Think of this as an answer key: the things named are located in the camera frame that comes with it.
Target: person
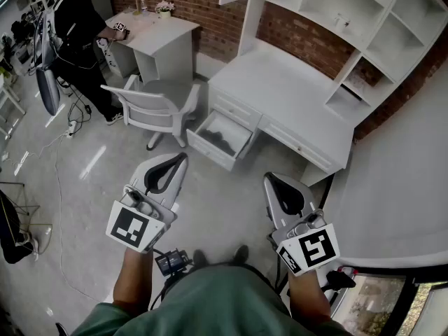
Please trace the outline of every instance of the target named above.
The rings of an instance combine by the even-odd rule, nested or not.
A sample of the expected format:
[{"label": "person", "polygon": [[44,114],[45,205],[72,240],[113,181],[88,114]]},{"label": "person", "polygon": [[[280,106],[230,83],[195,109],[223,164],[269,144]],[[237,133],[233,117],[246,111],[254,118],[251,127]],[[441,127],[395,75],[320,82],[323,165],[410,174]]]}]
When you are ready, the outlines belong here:
[{"label": "person", "polygon": [[64,42],[51,66],[55,76],[86,96],[108,125],[122,119],[123,108],[113,106],[111,93],[101,88],[106,81],[95,57],[93,40],[97,36],[121,41],[125,31],[106,26],[92,0],[59,0],[55,7],[55,31]]},{"label": "person", "polygon": [[195,266],[148,311],[153,253],[128,248],[113,303],[98,304],[72,336],[325,335],[347,336],[330,318],[316,272],[289,274],[290,310],[258,270],[245,264],[247,246],[231,262],[210,265],[195,251]]},{"label": "person", "polygon": [[20,229],[20,220],[13,204],[0,190],[0,245],[8,264],[15,264],[33,254],[39,258],[39,243],[31,233]]}]

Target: bottle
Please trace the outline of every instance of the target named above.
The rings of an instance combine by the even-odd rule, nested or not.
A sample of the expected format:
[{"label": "bottle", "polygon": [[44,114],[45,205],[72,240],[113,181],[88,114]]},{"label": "bottle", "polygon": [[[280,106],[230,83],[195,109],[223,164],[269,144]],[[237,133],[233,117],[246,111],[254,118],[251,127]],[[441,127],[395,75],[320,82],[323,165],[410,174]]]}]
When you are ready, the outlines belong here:
[{"label": "bottle", "polygon": [[148,11],[148,7],[146,5],[145,0],[141,0],[141,12]]}]

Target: power strip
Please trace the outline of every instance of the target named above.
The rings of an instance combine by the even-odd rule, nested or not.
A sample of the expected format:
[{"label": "power strip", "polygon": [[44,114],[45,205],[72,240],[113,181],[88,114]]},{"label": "power strip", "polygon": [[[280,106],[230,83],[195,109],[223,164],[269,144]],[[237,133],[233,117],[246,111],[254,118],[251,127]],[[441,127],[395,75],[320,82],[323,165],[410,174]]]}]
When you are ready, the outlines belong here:
[{"label": "power strip", "polygon": [[70,122],[70,126],[69,126],[69,128],[67,130],[67,138],[68,139],[72,139],[73,138],[73,134],[75,132],[75,128],[76,128],[76,121],[72,120]]}]

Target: green shirt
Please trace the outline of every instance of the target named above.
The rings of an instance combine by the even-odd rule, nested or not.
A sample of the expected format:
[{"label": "green shirt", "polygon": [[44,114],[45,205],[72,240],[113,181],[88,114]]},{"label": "green shirt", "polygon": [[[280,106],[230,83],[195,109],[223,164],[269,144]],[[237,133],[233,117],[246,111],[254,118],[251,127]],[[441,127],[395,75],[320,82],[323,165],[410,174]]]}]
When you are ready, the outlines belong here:
[{"label": "green shirt", "polygon": [[72,336],[350,335],[334,321],[314,332],[294,321],[280,297],[252,271],[215,266],[189,274],[157,309],[136,318],[112,304],[98,304]]}]

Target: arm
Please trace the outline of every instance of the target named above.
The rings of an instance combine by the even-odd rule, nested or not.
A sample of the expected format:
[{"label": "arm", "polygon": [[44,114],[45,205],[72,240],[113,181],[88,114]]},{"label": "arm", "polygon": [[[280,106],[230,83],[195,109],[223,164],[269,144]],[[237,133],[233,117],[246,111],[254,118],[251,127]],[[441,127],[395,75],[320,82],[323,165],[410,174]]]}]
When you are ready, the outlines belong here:
[{"label": "arm", "polygon": [[331,320],[330,303],[321,290],[316,271],[300,276],[288,273],[291,316],[309,330]]},{"label": "arm", "polygon": [[148,311],[153,281],[153,251],[126,249],[120,275],[113,288],[113,305],[133,316]]},{"label": "arm", "polygon": [[109,26],[106,26],[99,32],[99,34],[97,36],[103,37],[103,38],[109,39],[109,40],[122,41],[125,39],[126,32],[125,31],[117,31],[117,30],[110,28]]}]

